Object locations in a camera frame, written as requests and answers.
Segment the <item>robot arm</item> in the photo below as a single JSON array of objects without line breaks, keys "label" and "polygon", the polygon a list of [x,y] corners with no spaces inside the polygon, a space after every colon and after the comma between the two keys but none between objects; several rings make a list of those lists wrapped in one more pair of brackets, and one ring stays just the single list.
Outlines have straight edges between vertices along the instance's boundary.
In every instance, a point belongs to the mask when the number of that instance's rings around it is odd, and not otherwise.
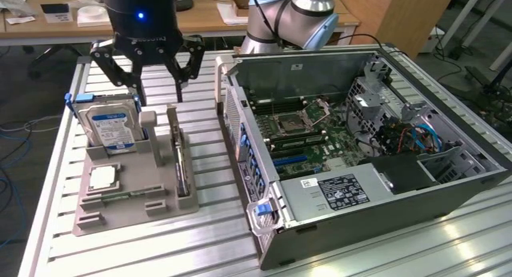
[{"label": "robot arm", "polygon": [[[113,27],[113,39],[93,42],[91,57],[115,86],[127,86],[145,105],[141,85],[143,67],[164,64],[175,79],[177,102],[183,102],[181,89],[196,79],[204,55],[204,42],[199,35],[183,37],[177,29],[175,0],[104,0]],[[185,67],[175,58],[180,49],[191,53]],[[113,50],[132,62],[125,72],[113,59]]]},{"label": "robot arm", "polygon": [[280,52],[279,39],[304,49],[319,50],[336,28],[333,8],[333,0],[251,0],[241,53]]}]

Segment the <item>motherboard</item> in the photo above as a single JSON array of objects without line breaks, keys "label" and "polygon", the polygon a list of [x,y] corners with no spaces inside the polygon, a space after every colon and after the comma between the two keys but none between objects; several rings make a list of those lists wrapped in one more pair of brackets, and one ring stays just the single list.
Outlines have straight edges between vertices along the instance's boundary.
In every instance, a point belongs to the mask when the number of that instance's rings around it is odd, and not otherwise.
[{"label": "motherboard", "polygon": [[251,103],[281,180],[356,166],[368,155],[327,98]]}]

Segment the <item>power supply label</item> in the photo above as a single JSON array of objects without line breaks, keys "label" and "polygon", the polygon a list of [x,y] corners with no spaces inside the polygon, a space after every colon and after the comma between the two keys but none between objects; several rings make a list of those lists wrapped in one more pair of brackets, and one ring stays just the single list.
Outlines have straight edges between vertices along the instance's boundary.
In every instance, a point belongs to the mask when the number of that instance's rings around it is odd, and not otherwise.
[{"label": "power supply label", "polygon": [[353,174],[320,180],[319,186],[333,210],[369,202],[368,195]]},{"label": "power supply label", "polygon": [[125,127],[128,118],[124,113],[96,115],[92,120],[101,143],[108,149],[124,149],[133,146],[135,139],[131,129]]}]

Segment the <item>gray robot arm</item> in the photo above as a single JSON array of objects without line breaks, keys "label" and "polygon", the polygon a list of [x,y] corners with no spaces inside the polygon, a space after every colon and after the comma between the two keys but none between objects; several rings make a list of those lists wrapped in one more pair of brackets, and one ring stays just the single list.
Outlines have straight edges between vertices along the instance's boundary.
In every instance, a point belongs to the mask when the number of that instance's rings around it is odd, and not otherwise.
[{"label": "gray robot arm", "polygon": [[243,54],[280,52],[279,40],[287,40],[308,50],[319,50],[325,45],[337,25],[333,0],[256,1],[249,1]]}]

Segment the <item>hard drive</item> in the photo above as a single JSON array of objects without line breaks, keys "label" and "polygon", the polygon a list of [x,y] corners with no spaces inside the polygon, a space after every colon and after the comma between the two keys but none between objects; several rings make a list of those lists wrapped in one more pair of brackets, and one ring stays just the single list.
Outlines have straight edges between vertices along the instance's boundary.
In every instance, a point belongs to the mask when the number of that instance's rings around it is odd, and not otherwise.
[{"label": "hard drive", "polygon": [[136,151],[135,142],[145,139],[136,95],[79,94],[73,111],[91,146],[104,146],[111,155]]}]

